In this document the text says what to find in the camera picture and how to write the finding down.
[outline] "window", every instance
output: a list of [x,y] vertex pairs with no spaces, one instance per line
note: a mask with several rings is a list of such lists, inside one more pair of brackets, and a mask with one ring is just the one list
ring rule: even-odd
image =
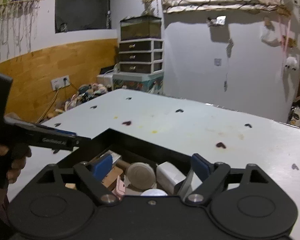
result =
[[106,29],[110,0],[56,0],[56,33]]

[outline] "drawer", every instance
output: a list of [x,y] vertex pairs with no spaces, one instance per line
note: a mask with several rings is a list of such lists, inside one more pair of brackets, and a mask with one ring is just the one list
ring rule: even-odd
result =
[[162,59],[162,52],[155,52],[154,53],[154,60]]
[[122,53],[119,54],[120,61],[151,62],[151,52],[149,53]]
[[122,72],[151,73],[151,64],[120,64]]
[[119,49],[120,51],[151,50],[151,41],[120,43]]
[[161,69],[162,69],[162,62],[153,64],[153,71],[158,71],[158,70],[161,70]]
[[162,41],[154,41],[154,49],[162,49]]

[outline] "fish tank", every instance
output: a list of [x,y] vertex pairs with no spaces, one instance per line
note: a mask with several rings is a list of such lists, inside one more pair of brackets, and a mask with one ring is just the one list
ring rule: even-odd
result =
[[120,21],[121,40],[161,38],[161,18],[144,15]]

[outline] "metal screw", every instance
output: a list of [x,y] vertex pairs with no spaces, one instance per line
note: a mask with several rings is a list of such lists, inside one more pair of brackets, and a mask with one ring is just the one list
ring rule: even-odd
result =
[[101,201],[105,203],[113,203],[117,200],[117,198],[114,195],[105,194],[101,197]]
[[203,199],[204,199],[203,196],[200,194],[190,194],[188,196],[188,200],[191,202],[194,202],[194,203],[201,202],[201,201],[203,201]]
[[156,205],[156,203],[157,203],[157,202],[156,202],[155,200],[149,200],[149,201],[148,201],[148,204],[149,204],[149,205],[152,205],[152,206]]

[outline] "blue gripper pad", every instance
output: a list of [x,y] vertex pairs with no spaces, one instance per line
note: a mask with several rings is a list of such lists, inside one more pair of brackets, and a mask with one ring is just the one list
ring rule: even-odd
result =
[[98,181],[102,181],[112,169],[111,154],[106,154],[100,157],[96,163],[92,164],[92,166],[93,177]]
[[191,168],[198,178],[203,182],[211,174],[210,163],[202,158],[199,154],[195,153],[191,156]]

